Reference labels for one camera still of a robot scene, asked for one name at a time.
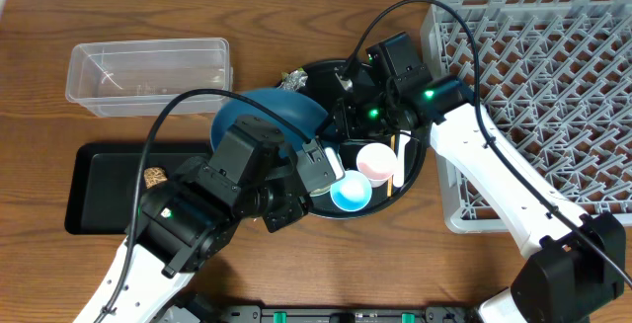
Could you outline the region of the brown shiitake mushroom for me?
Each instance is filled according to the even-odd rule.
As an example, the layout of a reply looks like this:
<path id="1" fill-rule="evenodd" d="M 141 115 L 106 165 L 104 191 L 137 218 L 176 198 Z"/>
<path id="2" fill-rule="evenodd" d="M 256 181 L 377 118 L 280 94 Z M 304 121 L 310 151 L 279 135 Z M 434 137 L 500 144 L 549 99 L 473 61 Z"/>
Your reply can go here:
<path id="1" fill-rule="evenodd" d="M 150 189 L 168 180 L 167 173 L 164 168 L 150 167 L 143 171 L 143 180 L 145 187 Z"/>

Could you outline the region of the pale green bowl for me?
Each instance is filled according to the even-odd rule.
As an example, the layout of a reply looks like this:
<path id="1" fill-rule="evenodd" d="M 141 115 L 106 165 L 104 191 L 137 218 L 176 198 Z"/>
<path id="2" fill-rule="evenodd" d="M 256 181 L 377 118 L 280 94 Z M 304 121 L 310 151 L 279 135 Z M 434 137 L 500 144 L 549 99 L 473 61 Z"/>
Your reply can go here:
<path id="1" fill-rule="evenodd" d="M 316 189 L 312 192 L 310 192 L 309 196 L 314 198 L 314 197 L 319 197 L 319 196 L 323 196 L 326 195 L 330 192 L 331 186 L 325 187 L 325 188 L 321 188 L 321 189 Z"/>

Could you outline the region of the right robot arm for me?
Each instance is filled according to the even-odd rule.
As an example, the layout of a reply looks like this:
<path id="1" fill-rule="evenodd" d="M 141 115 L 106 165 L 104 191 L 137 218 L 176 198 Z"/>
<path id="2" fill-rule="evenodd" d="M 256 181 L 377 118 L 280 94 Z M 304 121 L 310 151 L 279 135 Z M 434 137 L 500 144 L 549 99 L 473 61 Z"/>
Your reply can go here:
<path id="1" fill-rule="evenodd" d="M 482 303 L 484 322 L 586 322 L 631 284 L 626 232 L 555 190 L 508 143 L 460 78 L 435 79 L 410 37 L 373 45 L 368 62 L 335 69 L 348 98 L 333 109 L 341 140 L 359 140 L 357 169 L 373 184 L 404 184 L 405 147 L 420 140 L 474 185 L 525 260 L 510 287 Z"/>

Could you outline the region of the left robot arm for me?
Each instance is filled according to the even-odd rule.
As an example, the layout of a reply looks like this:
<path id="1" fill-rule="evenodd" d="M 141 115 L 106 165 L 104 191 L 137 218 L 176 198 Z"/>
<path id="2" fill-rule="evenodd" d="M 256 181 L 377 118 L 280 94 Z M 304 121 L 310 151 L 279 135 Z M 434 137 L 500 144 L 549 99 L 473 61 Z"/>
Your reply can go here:
<path id="1" fill-rule="evenodd" d="M 151 321 L 243 219 L 259 217 L 276 232 L 308 214 L 313 192 L 343 176 L 338 155 L 318 139 L 294 150 L 274 124 L 238 117 L 210 158 L 188 159 L 145 192 L 77 321 Z"/>

